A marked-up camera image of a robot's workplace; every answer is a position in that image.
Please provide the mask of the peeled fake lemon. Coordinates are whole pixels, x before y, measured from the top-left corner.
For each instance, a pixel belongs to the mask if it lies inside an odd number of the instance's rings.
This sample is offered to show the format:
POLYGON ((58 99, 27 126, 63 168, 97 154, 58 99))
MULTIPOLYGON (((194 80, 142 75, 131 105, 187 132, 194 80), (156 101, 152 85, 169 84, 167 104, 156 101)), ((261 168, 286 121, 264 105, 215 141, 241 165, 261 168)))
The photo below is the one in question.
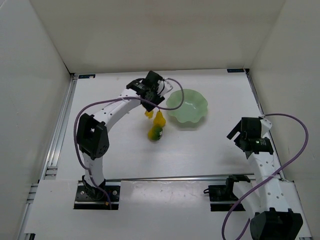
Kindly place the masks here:
POLYGON ((152 119, 153 118, 153 115, 154 115, 154 111, 151 110, 151 111, 145 111, 144 115, 148 118, 148 119, 152 119))

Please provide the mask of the yellow fake pear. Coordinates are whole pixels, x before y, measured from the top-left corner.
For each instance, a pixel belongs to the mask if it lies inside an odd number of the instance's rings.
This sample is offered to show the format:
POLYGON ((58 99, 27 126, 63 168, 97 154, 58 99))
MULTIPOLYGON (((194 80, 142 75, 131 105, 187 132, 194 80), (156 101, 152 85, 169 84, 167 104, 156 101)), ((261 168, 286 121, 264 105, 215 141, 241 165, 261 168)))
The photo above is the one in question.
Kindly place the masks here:
POLYGON ((153 125, 159 126, 161 128, 166 125, 166 119, 164 118, 163 113, 160 110, 156 112, 155 118, 153 120, 153 125))

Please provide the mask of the green yellow fake mango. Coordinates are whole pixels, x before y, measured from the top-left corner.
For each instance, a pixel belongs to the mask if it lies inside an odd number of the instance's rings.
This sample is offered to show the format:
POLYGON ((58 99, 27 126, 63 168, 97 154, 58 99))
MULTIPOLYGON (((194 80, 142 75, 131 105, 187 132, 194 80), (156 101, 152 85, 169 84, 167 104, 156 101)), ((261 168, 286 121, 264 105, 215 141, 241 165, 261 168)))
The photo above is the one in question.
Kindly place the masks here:
POLYGON ((147 137, 150 141, 158 141, 163 134, 163 128, 160 125, 154 125, 148 132, 147 137))

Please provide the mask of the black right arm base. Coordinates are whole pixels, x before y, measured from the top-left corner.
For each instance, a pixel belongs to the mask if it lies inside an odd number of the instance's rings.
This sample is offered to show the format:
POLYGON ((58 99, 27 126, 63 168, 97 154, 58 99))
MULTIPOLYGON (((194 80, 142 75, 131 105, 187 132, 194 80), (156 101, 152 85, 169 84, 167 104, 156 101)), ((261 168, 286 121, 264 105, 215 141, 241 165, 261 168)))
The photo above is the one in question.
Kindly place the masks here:
POLYGON ((234 183, 247 182, 251 180, 242 174, 229 175, 224 185, 209 185, 203 190, 203 193, 208 194, 210 200, 211 212, 228 212, 238 198, 233 193, 234 183))

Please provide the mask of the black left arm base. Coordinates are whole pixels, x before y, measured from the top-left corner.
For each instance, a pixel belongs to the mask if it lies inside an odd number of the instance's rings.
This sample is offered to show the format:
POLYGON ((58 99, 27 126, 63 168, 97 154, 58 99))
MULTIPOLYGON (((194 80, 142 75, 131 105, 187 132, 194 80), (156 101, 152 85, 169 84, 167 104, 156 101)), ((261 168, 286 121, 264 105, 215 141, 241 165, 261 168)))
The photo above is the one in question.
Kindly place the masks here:
POLYGON ((79 181, 73 208, 75 210, 118 210, 121 193, 120 182, 106 182, 104 190, 108 194, 111 204, 101 190, 95 191, 79 181))

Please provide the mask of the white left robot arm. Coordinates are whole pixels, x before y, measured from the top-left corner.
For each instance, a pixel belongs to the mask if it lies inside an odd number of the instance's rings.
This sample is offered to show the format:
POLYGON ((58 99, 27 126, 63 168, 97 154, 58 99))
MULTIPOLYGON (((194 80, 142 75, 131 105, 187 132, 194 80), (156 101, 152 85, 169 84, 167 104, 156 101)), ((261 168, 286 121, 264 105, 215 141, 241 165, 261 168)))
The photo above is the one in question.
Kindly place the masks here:
POLYGON ((73 141, 79 164, 84 169, 85 192, 99 199, 104 195, 103 156, 110 147, 109 131, 126 114, 138 106, 147 112, 159 107, 172 85, 154 71, 128 83, 116 98, 100 101, 102 108, 88 114, 84 107, 76 116, 73 141))

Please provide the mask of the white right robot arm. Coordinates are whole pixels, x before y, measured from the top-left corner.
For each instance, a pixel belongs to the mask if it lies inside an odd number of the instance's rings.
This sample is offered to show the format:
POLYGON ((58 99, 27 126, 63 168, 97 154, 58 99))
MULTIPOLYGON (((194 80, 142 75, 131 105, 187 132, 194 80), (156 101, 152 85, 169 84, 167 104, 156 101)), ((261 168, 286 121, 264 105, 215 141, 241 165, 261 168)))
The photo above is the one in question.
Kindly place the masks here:
POLYGON ((288 204, 277 177, 282 168, 275 167, 274 149, 266 137, 271 128, 272 123, 262 116, 242 117, 227 135, 245 153, 256 180, 252 185, 245 175, 229 177, 230 191, 238 200, 227 216, 242 205, 248 215, 245 227, 252 239, 294 240, 303 226, 303 217, 288 204))

